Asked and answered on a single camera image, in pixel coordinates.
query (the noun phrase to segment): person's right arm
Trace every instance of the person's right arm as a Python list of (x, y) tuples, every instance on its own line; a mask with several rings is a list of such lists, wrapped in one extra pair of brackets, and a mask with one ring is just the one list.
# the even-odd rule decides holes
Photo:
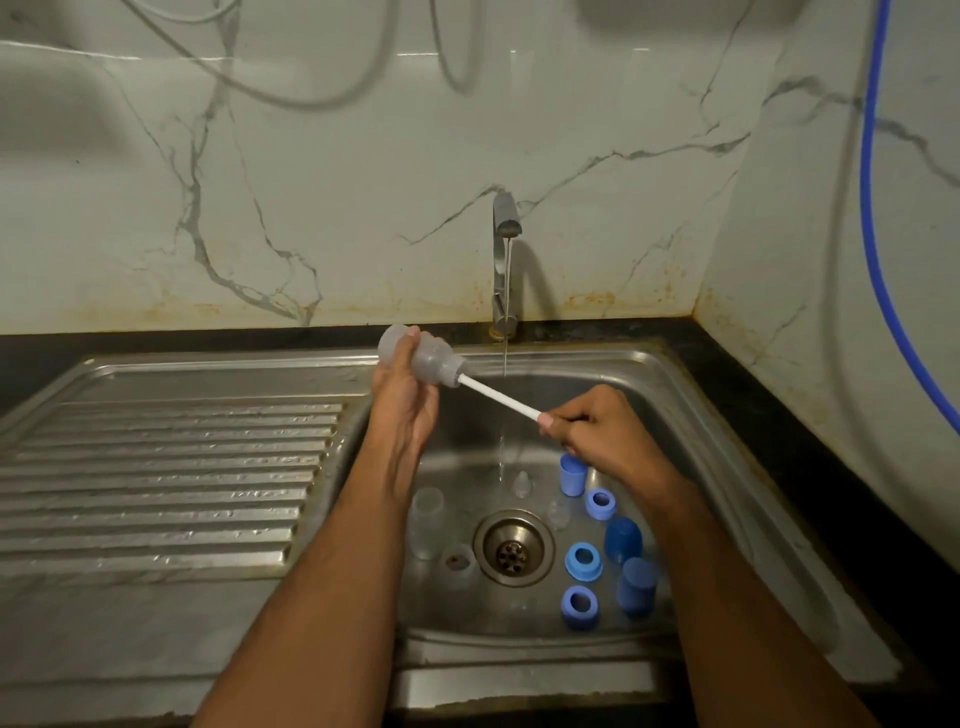
[(619, 480), (666, 560), (700, 725), (878, 726), (760, 581), (622, 392), (601, 385), (540, 428)]

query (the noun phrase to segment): stainless steel sink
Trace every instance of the stainless steel sink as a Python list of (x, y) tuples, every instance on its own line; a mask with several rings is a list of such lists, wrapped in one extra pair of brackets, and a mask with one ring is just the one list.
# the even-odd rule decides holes
[[(505, 377), (499, 350), (464, 353), (537, 408), (598, 382), (621, 388), (841, 674), (895, 679), (890, 649), (666, 352), (512, 347)], [(368, 350), (89, 360), (0, 421), (0, 724), (190, 715), (334, 503), (374, 363)], [(590, 585), (598, 626), (573, 633), (561, 620), (574, 583), (564, 555), (578, 541), (602, 547), (604, 526), (560, 493), (560, 454), (500, 405), (443, 392), (416, 487), (443, 491), (444, 542), (474, 547), (486, 568), (454, 593), (436, 561), (408, 556), (394, 708), (649, 700), (682, 679), (665, 570), (647, 619), (619, 611), (605, 564)], [(521, 470), (534, 482), (524, 498), (511, 487)], [(601, 485), (662, 568), (627, 494), (591, 473)], [(562, 530), (546, 522), (552, 500), (569, 505)]]

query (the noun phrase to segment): chrome faucet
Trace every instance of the chrome faucet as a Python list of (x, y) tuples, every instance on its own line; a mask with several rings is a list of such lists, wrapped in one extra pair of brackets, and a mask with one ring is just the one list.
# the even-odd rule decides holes
[(516, 333), (516, 302), (510, 294), (511, 241), (523, 232), (516, 200), (500, 191), (493, 198), (493, 328), (496, 339), (509, 339)]

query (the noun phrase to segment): blue cap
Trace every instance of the blue cap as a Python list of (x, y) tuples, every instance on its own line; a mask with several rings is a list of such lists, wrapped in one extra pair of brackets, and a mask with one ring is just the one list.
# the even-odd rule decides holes
[(587, 495), (587, 513), (598, 521), (609, 521), (616, 513), (616, 498), (606, 488), (597, 488)]
[(603, 539), (603, 550), (615, 564), (643, 555), (643, 534), (640, 527), (627, 518), (611, 519)]
[(570, 629), (590, 629), (599, 620), (600, 605), (587, 587), (570, 587), (560, 600), (560, 613)]
[(570, 547), (564, 557), (564, 566), (577, 581), (596, 581), (603, 573), (600, 552), (586, 541)]
[(654, 611), (657, 597), (657, 568), (635, 557), (623, 563), (616, 583), (616, 603), (630, 617), (646, 617)]
[(566, 453), (560, 458), (560, 490), (565, 496), (579, 497), (587, 487), (587, 472), (590, 466), (583, 460)]

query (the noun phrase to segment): person's left hand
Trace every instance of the person's left hand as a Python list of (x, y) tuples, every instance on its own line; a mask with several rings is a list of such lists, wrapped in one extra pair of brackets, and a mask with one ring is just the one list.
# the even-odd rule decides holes
[(420, 328), (410, 327), (396, 344), (392, 365), (377, 364), (368, 428), (369, 437), (392, 443), (397, 455), (415, 459), (420, 459), (440, 409), (437, 385), (421, 384), (410, 369), (419, 343)]

